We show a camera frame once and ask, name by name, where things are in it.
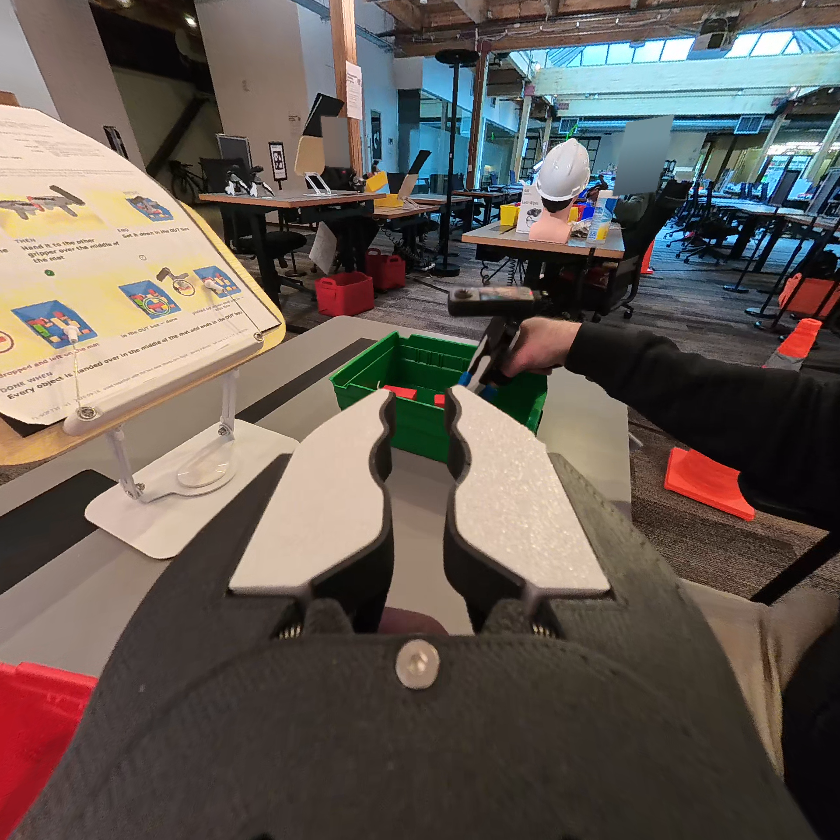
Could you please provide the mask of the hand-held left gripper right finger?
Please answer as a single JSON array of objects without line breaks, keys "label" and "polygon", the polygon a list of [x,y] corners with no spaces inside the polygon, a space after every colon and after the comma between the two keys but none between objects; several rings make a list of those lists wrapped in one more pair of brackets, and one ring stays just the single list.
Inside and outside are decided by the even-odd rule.
[{"label": "hand-held left gripper right finger", "polygon": [[448,470],[444,572],[474,633],[502,601],[527,618],[555,598],[611,586],[542,442],[464,385],[446,395]]}]

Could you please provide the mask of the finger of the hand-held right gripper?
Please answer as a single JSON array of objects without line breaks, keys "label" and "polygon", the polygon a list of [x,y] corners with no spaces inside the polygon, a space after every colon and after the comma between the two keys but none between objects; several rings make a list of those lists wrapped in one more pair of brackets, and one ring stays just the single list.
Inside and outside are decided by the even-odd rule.
[{"label": "finger of the hand-held right gripper", "polygon": [[479,381],[483,382],[487,372],[491,370],[498,350],[498,329],[486,329],[476,347],[469,366],[466,371],[478,375]]}]

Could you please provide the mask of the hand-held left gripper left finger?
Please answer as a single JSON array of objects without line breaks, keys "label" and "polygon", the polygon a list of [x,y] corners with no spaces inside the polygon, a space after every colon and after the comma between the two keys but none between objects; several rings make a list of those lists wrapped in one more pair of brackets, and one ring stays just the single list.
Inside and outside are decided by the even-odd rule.
[{"label": "hand-held left gripper left finger", "polygon": [[341,604],[358,633],[378,631],[394,571],[396,395],[374,391],[291,455],[229,582],[237,595]]}]

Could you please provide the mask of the green plastic bin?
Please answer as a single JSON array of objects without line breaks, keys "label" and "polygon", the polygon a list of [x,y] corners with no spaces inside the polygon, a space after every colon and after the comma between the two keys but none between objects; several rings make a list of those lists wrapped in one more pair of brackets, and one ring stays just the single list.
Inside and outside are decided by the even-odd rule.
[{"label": "green plastic bin", "polygon": [[417,389],[415,401],[396,397],[392,446],[445,463],[448,434],[445,408],[434,406],[435,394],[446,394],[467,370],[475,347],[420,334],[393,331],[330,377],[341,411],[383,385]]}]

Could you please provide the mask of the red plastic bin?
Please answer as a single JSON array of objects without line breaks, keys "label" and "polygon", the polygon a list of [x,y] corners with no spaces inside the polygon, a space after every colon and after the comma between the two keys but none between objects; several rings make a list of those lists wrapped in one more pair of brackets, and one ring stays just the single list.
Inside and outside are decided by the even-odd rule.
[{"label": "red plastic bin", "polygon": [[98,683],[32,663],[1,664],[1,838],[44,790]]}]

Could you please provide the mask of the person's right forearm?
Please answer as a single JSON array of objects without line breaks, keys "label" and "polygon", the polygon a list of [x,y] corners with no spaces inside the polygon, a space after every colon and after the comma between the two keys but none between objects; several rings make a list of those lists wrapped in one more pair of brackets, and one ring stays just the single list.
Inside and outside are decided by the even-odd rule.
[{"label": "person's right forearm", "polygon": [[838,380],[709,360],[651,332],[592,323],[577,332],[565,367],[738,471],[751,501],[838,525]]}]

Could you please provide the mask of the person's right hand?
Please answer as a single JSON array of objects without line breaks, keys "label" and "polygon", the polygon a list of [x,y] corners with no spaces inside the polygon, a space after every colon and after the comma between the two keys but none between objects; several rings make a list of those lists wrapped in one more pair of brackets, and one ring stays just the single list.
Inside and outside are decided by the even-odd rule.
[{"label": "person's right hand", "polygon": [[524,320],[500,371],[510,379],[523,372],[549,375],[564,366],[581,326],[579,322],[551,318]]}]

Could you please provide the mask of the wood-edged desk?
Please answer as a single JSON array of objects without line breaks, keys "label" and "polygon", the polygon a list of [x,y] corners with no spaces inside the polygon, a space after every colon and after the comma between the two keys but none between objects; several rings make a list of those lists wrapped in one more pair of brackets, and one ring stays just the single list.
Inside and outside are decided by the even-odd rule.
[{"label": "wood-edged desk", "polygon": [[604,263],[618,263],[625,255],[619,226],[611,226],[604,241],[588,243],[570,238],[564,244],[531,240],[515,228],[490,224],[463,234],[462,242],[476,246],[482,260],[507,258],[526,263],[526,285],[544,291],[559,311],[579,316],[586,311],[585,279]]},{"label": "wood-edged desk", "polygon": [[270,253],[270,246],[294,235],[290,232],[268,232],[267,214],[277,212],[282,223],[309,224],[370,217],[374,211],[372,194],[347,191],[284,191],[273,196],[210,192],[201,193],[198,199],[219,207],[228,249],[237,256],[251,256],[257,260],[260,285],[276,305],[280,305],[282,287],[298,291],[305,291],[306,287],[297,279],[278,274],[275,263],[279,256]]}]

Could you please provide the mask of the mannequin head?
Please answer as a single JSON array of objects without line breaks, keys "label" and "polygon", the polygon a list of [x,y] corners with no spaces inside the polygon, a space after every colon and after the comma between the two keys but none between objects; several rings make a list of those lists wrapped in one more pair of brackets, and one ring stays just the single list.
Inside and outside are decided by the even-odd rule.
[{"label": "mannequin head", "polygon": [[541,197],[542,209],[528,229],[531,242],[565,245],[570,238],[583,238],[588,234],[589,222],[577,218],[576,196],[555,202]]}]

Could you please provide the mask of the red floor bin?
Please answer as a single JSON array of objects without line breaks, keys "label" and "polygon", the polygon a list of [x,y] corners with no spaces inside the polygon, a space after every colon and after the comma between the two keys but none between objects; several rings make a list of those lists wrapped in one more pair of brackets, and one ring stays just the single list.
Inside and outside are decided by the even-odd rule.
[{"label": "red floor bin", "polygon": [[363,271],[318,278],[315,289],[318,313],[323,316],[353,317],[375,307],[373,279]]},{"label": "red floor bin", "polygon": [[364,255],[364,273],[371,278],[374,292],[402,289],[406,285],[406,262],[397,254],[385,254],[368,248]]}]

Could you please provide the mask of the instruction sheet on stand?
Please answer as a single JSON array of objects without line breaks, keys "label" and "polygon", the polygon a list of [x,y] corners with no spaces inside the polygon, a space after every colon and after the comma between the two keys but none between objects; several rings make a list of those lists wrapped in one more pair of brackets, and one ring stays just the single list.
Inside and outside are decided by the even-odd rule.
[{"label": "instruction sheet on stand", "polygon": [[[200,217],[184,208],[194,217]],[[211,229],[204,220],[203,224]],[[213,234],[242,266],[214,231]],[[290,454],[297,446],[293,439],[259,430],[253,423],[244,423],[236,430],[239,368],[277,347],[286,334],[286,324],[277,306],[250,274],[248,279],[250,286],[279,313],[283,322],[280,336],[264,339],[257,353],[238,364],[205,374],[190,385],[153,397],[142,405],[118,410],[116,416],[103,423],[85,422],[76,435],[70,433],[64,422],[44,427],[14,423],[8,434],[2,433],[2,464],[31,464],[62,455],[104,435],[117,462],[119,485],[90,501],[85,509],[86,519],[152,559],[174,558],[272,460]],[[149,465],[134,469],[125,442],[124,424],[218,376],[222,377],[218,417],[204,430],[187,435],[184,443],[164,444],[162,455],[153,458]]]}]

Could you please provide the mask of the white blue wipes canister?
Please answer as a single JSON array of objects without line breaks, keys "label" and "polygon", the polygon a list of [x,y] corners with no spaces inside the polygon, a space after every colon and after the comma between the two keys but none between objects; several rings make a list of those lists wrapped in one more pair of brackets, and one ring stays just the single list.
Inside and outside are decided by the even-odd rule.
[{"label": "white blue wipes canister", "polygon": [[593,215],[586,236],[589,248],[598,248],[606,242],[610,233],[617,198],[611,190],[601,190],[595,201]]}]

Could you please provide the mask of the white hard hat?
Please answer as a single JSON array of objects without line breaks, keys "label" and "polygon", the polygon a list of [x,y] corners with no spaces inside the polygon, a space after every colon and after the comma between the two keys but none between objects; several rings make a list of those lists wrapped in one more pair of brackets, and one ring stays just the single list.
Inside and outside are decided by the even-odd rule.
[{"label": "white hard hat", "polygon": [[542,200],[568,203],[583,192],[590,177],[588,151],[572,138],[555,145],[546,154],[534,185]]}]

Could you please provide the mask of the small background document stand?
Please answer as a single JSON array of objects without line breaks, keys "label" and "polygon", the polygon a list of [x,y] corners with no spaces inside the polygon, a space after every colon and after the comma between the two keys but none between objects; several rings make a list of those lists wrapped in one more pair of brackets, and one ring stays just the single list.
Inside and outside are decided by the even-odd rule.
[{"label": "small background document stand", "polygon": [[403,177],[402,183],[400,184],[399,191],[396,194],[398,198],[403,201],[408,201],[411,198],[414,187],[417,183],[419,172],[430,155],[431,151],[426,149],[422,149],[417,153],[412,165],[408,169],[407,173]]}]

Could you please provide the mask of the black mesh office chair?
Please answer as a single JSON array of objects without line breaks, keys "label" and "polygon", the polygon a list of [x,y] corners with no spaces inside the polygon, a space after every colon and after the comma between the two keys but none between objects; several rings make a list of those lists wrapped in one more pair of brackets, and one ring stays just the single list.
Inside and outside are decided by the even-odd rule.
[{"label": "black mesh office chair", "polygon": [[621,228],[624,252],[620,259],[606,260],[587,274],[583,307],[592,311],[594,322],[617,309],[623,310],[625,319],[632,317],[632,302],[641,280],[644,257],[689,192],[688,182],[671,179],[659,192],[617,199],[613,217]]}]

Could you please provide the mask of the hanging white paper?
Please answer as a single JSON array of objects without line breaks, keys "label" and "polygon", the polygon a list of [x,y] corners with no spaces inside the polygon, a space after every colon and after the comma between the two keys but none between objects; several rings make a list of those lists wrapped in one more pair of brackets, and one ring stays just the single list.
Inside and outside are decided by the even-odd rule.
[{"label": "hanging white paper", "polygon": [[335,233],[326,222],[319,222],[309,258],[313,266],[322,272],[323,277],[332,273],[337,252],[338,239]]}]

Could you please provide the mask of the flat orange cone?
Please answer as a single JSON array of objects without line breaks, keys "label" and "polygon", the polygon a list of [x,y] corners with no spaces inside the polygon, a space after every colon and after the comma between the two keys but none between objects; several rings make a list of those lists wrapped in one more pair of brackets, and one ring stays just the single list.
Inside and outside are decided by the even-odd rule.
[{"label": "flat orange cone", "polygon": [[674,447],[668,455],[664,487],[710,508],[750,522],[755,509],[739,485],[740,472],[694,449]]}]

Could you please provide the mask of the row of office desks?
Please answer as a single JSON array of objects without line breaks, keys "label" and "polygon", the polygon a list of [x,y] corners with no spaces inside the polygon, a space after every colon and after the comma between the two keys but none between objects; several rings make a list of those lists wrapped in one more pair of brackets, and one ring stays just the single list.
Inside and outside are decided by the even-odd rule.
[{"label": "row of office desks", "polygon": [[734,271],[738,278],[726,282],[723,290],[741,295],[750,292],[749,282],[770,276],[765,267],[785,237],[794,240],[794,248],[776,278],[771,292],[775,296],[799,258],[818,259],[829,246],[838,245],[838,217],[745,198],[715,197],[694,185],[674,223],[666,225],[663,242],[675,248],[675,258],[682,264]]}]

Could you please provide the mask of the orange cone grey band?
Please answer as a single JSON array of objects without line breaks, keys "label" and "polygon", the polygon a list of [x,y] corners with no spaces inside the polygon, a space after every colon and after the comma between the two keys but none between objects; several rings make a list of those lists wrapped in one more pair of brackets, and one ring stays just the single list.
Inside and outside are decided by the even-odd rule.
[{"label": "orange cone grey band", "polygon": [[823,323],[819,319],[805,318],[798,321],[771,356],[764,362],[763,368],[798,373],[810,354]]}]

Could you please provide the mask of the black monitor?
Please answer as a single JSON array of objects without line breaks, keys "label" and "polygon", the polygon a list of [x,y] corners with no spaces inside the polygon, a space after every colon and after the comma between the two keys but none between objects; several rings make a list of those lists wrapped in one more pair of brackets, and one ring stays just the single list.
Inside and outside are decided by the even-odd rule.
[{"label": "black monitor", "polygon": [[219,157],[229,161],[239,161],[242,171],[249,175],[252,168],[249,139],[227,133],[215,135]]}]

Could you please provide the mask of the wooden column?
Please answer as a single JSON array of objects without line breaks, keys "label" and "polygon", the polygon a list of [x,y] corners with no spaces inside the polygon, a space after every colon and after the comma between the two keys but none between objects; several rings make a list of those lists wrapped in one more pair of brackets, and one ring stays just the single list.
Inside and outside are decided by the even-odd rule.
[{"label": "wooden column", "polygon": [[358,64],[354,1],[329,1],[332,32],[332,60],[336,95],[343,100],[342,114],[347,119],[350,162],[356,174],[364,173],[362,121],[348,119],[345,105],[345,61]]}]

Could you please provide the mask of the printed instruction sheet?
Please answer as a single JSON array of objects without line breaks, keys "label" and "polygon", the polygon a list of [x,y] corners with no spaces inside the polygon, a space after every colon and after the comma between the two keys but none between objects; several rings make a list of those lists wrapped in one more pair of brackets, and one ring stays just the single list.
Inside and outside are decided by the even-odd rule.
[{"label": "printed instruction sheet", "polygon": [[1,412],[103,423],[246,360],[279,313],[144,171],[31,108],[1,116]]}]

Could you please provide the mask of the orange bag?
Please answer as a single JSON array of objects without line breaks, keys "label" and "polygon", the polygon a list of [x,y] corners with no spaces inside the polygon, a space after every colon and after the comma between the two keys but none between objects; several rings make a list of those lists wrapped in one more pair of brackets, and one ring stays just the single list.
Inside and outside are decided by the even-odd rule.
[{"label": "orange bag", "polygon": [[839,302],[839,281],[803,277],[797,273],[785,283],[779,295],[779,307],[797,316],[827,320]]}]

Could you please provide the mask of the bicycle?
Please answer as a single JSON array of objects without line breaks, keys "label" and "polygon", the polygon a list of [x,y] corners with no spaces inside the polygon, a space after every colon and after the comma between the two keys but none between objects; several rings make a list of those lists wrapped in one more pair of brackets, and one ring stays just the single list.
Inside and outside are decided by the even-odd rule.
[{"label": "bicycle", "polygon": [[194,169],[192,164],[178,160],[169,160],[171,175],[171,193],[183,204],[194,206],[199,196],[206,191],[203,174]]}]

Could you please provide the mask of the ceiling projector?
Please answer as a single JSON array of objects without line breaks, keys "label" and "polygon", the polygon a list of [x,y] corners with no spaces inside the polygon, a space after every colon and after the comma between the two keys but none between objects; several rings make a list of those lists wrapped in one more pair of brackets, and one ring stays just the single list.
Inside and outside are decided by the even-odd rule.
[{"label": "ceiling projector", "polygon": [[737,36],[737,17],[708,17],[689,49],[687,60],[709,60],[724,57]]}]

